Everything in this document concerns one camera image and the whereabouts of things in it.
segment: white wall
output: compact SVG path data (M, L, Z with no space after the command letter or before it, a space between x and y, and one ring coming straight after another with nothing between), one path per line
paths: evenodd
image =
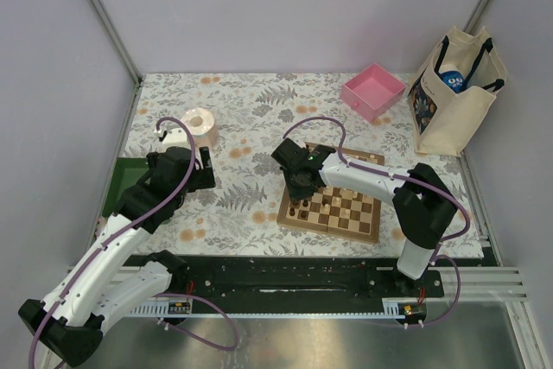
M103 0L142 73L414 70L478 0Z
M86 0L0 0L0 358L89 242L133 85Z
M484 24L508 87L469 144L493 230L529 290L553 354L553 0L495 0Z

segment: tote bag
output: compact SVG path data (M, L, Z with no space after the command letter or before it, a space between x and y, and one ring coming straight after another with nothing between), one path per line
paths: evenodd
M454 92L440 68L455 66L465 77ZM505 66L482 29L476 36L452 28L408 86L415 150L459 156L486 116L507 78Z

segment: wooden chessboard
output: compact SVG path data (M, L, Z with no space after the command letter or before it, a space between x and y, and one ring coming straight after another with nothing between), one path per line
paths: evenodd
M314 148L317 144L307 143ZM343 149L345 155L384 166L384 156ZM376 244L380 225L380 200L341 188L319 188L305 200L292 203L284 189L276 222L305 231Z

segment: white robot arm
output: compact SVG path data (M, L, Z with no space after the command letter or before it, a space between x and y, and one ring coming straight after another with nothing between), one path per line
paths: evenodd
M136 306L167 289L186 288L186 263L162 251L148 256L150 262L134 276L107 289L127 258L173 216L187 192L215 186L209 150L200 148L202 164L193 160L196 167L185 186L166 205L152 212L177 189L192 157L191 150L178 147L161 154L150 153L149 171L123 192L114 214L72 272L41 301L28 299L20 307L19 315L33 334L51 313L40 340L68 365L78 366L87 360L104 334ZM118 234L149 212L152 214L137 227Z
M369 162L354 160L358 166L349 166L334 148L318 145L314 149L300 147L286 138L272 157L281 165L290 199L305 199L321 186L350 189L369 194L396 209L399 223L406 236L397 268L411 279L418 279L428 267L429 260L448 228L457 208L439 194L399 177L412 177L449 194L448 189L428 165L418 163L413 169L391 169L378 166L388 175L377 175L367 170L375 168Z

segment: table surface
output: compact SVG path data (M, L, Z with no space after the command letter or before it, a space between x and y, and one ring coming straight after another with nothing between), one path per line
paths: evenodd
M339 119L347 131L344 147L383 155L386 166L431 165L453 196L469 208L459 160L415 153L407 100L369 124L340 100L342 84L352 77L351 73L147 75L122 156L144 157L157 150L156 120L180 118L195 107L213 113L220 138L212 151L217 187L189 194L173 219L137 253L167 249L203 255L398 257L404 235L394 209L384 204L375 245L277 224L284 179L270 154L293 123L315 115ZM398 78L407 81L406 76ZM317 121L304 124L290 137L335 146L340 132L333 124ZM446 233L459 231L463 224L458 213ZM466 235L448 241L442 253L481 258L474 223Z

